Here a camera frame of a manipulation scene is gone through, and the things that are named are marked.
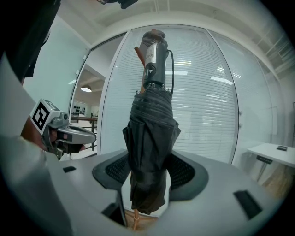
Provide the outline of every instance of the window blinds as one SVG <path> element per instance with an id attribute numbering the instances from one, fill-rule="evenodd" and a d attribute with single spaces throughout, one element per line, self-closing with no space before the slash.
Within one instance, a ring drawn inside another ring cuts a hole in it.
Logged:
<path id="1" fill-rule="evenodd" d="M 236 92 L 227 64 L 204 30 L 184 26 L 153 26 L 130 32 L 115 62 L 101 127 L 101 150 L 126 148 L 122 129 L 128 124 L 143 66 L 134 47 L 145 32 L 156 28 L 166 34 L 174 54 L 173 116 L 182 130 L 174 149 L 231 162 L 237 139 Z M 166 61 L 166 87 L 171 89 L 171 56 Z"/>

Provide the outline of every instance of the black rectangle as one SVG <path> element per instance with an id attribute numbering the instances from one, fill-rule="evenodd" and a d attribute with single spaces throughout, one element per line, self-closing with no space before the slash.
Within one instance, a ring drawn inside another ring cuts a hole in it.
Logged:
<path id="1" fill-rule="evenodd" d="M 68 166 L 68 167 L 63 168 L 63 170 L 65 173 L 67 173 L 67 172 L 76 170 L 76 168 L 73 166 Z"/>
<path id="2" fill-rule="evenodd" d="M 238 200 L 248 219 L 252 219 L 262 211 L 262 208 L 247 190 L 234 192 L 234 196 Z"/>
<path id="3" fill-rule="evenodd" d="M 272 163 L 272 160 L 270 160 L 270 159 L 268 159 L 266 157 L 257 156 L 256 159 L 259 160 L 259 161 L 262 161 L 264 163 L 267 163 L 267 164 L 271 164 Z"/>
<path id="4" fill-rule="evenodd" d="M 40 102 L 38 107 L 35 110 L 33 117 L 32 117 L 33 122 L 37 125 L 37 127 L 40 130 L 43 129 L 49 114 L 50 114 L 50 112 L 46 109 L 46 107 L 42 104 L 42 102 Z"/>
<path id="5" fill-rule="evenodd" d="M 288 147 L 286 147 L 286 146 L 278 146 L 277 147 L 277 150 L 281 150 L 281 151 L 287 151 L 287 149 L 288 149 Z"/>

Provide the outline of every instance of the black mesh panel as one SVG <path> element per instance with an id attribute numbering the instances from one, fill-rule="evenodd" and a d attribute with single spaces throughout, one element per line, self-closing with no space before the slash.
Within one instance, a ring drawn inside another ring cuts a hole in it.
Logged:
<path id="1" fill-rule="evenodd" d="M 119 183 L 124 184 L 126 180 L 125 169 L 128 165 L 127 158 L 121 158 L 114 163 L 111 163 L 106 167 L 106 173 L 108 176 L 112 177 L 113 179 L 117 180 Z"/>
<path id="2" fill-rule="evenodd" d="M 193 167 L 175 156 L 171 156 L 168 171 L 171 177 L 171 190 L 186 184 L 195 175 Z"/>

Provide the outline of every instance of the umbrella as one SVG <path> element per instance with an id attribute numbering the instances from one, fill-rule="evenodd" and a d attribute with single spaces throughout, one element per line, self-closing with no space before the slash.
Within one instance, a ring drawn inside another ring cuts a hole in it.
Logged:
<path id="1" fill-rule="evenodd" d="M 136 94 L 123 129 L 131 168 L 132 209 L 150 214 L 165 204 L 166 160 L 180 134 L 173 119 L 172 95 L 149 88 Z"/>

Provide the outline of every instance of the black cable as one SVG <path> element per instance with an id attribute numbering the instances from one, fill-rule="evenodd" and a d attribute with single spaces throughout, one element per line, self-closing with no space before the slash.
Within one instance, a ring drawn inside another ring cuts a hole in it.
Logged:
<path id="1" fill-rule="evenodd" d="M 174 57 L 173 57 L 173 52 L 171 50 L 168 50 L 168 52 L 171 53 L 171 58 L 172 58 L 172 88 L 171 88 L 171 95 L 173 96 L 173 90 L 174 90 Z"/>

